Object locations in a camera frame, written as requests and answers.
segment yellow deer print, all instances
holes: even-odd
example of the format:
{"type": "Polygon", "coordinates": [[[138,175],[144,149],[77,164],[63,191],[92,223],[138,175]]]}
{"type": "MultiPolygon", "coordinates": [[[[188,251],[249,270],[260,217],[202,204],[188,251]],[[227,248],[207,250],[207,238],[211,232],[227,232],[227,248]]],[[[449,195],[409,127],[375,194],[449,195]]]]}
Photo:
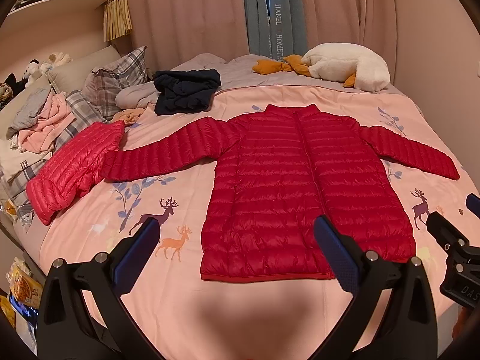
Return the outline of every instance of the yellow deer print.
{"type": "Polygon", "coordinates": [[[181,238],[180,239],[164,238],[161,244],[158,245],[157,250],[155,251],[155,257],[157,256],[158,251],[164,248],[163,252],[165,254],[165,258],[167,259],[168,258],[167,249],[172,248],[175,250],[173,251],[171,260],[173,260],[173,256],[175,255],[175,252],[176,252],[178,256],[178,261],[180,263],[182,262],[180,260],[180,249],[183,247],[185,240],[190,239],[188,235],[191,233],[191,230],[187,227],[187,225],[183,225],[182,227],[177,226],[177,231],[181,235],[181,238]]]}

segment silver bolt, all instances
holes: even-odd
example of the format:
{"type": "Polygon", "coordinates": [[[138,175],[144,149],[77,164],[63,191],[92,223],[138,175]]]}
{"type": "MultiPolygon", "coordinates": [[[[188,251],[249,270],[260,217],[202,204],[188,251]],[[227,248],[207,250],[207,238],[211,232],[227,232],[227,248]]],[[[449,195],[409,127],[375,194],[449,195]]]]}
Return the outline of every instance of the silver bolt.
{"type": "Polygon", "coordinates": [[[56,259],[56,260],[53,262],[53,266],[54,266],[55,268],[60,268],[62,265],[63,265],[63,259],[56,259]]]}
{"type": "Polygon", "coordinates": [[[422,261],[417,256],[413,256],[410,261],[415,266],[420,266],[422,264],[422,261]]]}
{"type": "Polygon", "coordinates": [[[373,250],[367,250],[365,253],[365,256],[370,260],[370,261],[377,261],[378,260],[378,253],[373,250]]]}
{"type": "Polygon", "coordinates": [[[95,256],[95,261],[97,263],[104,263],[105,261],[107,261],[108,257],[109,257],[108,254],[106,254],[104,251],[101,251],[95,256]]]}

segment plaid pillow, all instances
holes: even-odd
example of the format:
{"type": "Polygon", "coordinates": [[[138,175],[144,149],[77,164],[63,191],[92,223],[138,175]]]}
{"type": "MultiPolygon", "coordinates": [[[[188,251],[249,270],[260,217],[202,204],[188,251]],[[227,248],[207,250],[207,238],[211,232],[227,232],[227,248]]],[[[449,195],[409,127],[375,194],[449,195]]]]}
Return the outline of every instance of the plaid pillow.
{"type": "Polygon", "coordinates": [[[122,89],[147,82],[145,49],[146,46],[139,47],[118,61],[92,72],[95,96],[89,101],[106,120],[112,120],[114,114],[121,111],[115,104],[115,97],[122,89]]]}
{"type": "MultiPolygon", "coordinates": [[[[94,122],[106,123],[105,119],[98,114],[97,110],[90,104],[80,91],[73,91],[66,99],[76,119],[58,136],[55,141],[55,151],[66,144],[84,128],[94,122]]],[[[24,227],[29,226],[33,219],[33,208],[27,197],[27,182],[33,179],[47,160],[40,160],[37,163],[23,169],[15,177],[6,182],[0,168],[0,180],[11,202],[17,207],[17,216],[24,227]]]]}

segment folded red puffer jacket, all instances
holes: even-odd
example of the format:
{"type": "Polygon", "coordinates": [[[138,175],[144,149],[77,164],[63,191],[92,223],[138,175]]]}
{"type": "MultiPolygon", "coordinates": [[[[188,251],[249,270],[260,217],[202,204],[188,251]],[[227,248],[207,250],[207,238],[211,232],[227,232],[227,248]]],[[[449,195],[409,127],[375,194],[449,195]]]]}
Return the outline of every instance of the folded red puffer jacket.
{"type": "Polygon", "coordinates": [[[86,195],[103,180],[98,173],[104,154],[118,150],[124,131],[123,120],[93,123],[55,152],[27,183],[28,199],[42,223],[48,225],[55,212],[69,207],[75,197],[86,195]]]}
{"type": "Polygon", "coordinates": [[[412,226],[379,156],[459,179],[444,153],[315,105],[269,105],[228,122],[206,117],[159,142],[108,153],[100,175],[141,179],[206,156],[217,166],[200,272],[234,283],[333,278],[313,233],[321,214],[364,250],[390,261],[414,256],[412,226]]]}

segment shelf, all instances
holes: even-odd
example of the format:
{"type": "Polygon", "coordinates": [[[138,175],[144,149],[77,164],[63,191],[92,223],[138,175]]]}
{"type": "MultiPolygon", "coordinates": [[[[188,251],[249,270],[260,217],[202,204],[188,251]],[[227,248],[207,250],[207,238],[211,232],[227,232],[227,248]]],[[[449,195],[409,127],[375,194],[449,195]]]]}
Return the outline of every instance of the shelf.
{"type": "Polygon", "coordinates": [[[32,31],[34,24],[53,17],[98,8],[107,0],[40,0],[10,12],[0,27],[0,36],[6,36],[21,30],[32,31]]]}

